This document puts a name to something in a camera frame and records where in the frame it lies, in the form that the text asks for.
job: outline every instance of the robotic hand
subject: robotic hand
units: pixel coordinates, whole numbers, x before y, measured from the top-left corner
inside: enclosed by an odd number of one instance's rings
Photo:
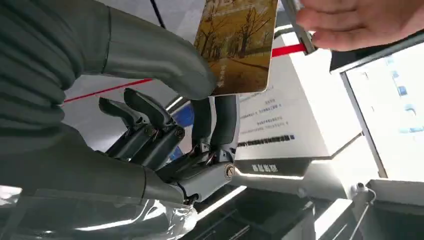
[[[193,46],[99,2],[3,0],[0,12],[0,239],[177,238],[190,205],[231,179],[237,97],[215,98],[212,132],[202,99],[216,79]],[[184,131],[133,90],[125,104],[100,99],[128,131],[93,151],[61,123],[64,90],[82,74],[159,79],[200,100],[193,151],[163,167]]]
[[[187,205],[203,201],[232,179],[240,122],[237,96],[191,101],[192,150],[166,166],[185,130],[147,95],[127,88],[124,100],[125,104],[99,100],[105,114],[121,118],[127,126],[127,131],[106,151],[109,157],[155,171],[164,183],[182,191]]]

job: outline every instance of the metal screw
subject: metal screw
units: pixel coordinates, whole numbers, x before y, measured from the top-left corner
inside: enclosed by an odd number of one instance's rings
[[[156,131],[156,129],[154,129],[153,127],[151,127],[151,126],[147,126],[146,127],[146,129],[145,129],[145,133],[146,133],[146,135],[147,136],[153,136],[155,133],[156,133],[157,131]]]
[[[225,174],[227,177],[232,178],[234,176],[234,166],[230,165],[227,167]]]
[[[184,138],[184,135],[185,135],[185,133],[184,133],[184,131],[183,131],[183,130],[177,130],[177,131],[175,132],[175,136],[176,136],[177,138],[179,138],[179,139],[183,139],[183,138]]]

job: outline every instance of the black panel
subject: black panel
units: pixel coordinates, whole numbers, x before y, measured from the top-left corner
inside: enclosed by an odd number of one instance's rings
[[[379,58],[383,58],[385,56],[398,52],[402,49],[412,47],[422,42],[424,42],[424,29],[417,33],[412,34],[411,36],[403,40],[400,40],[391,44],[387,44],[387,45],[372,46],[372,47],[361,48],[361,49],[357,49],[353,51],[344,51],[344,52],[333,51],[332,57],[331,57],[330,71],[338,70],[340,72],[345,72],[348,69],[358,67],[360,65],[369,63]]]
[[[312,160],[311,157],[238,160],[235,165],[244,174],[303,177]]]

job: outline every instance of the black wire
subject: black wire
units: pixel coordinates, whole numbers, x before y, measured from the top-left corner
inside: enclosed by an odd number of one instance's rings
[[[167,29],[167,28],[165,27],[164,20],[162,19],[161,13],[159,12],[158,5],[156,5],[155,0],[150,0],[150,2],[151,2],[151,5],[153,6],[154,13],[156,14],[156,17],[157,17],[157,20],[159,21],[160,26],[161,26],[163,29]]]

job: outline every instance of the card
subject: card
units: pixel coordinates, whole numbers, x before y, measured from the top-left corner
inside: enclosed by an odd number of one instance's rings
[[[213,96],[268,86],[278,0],[206,0],[194,46],[218,79]]]

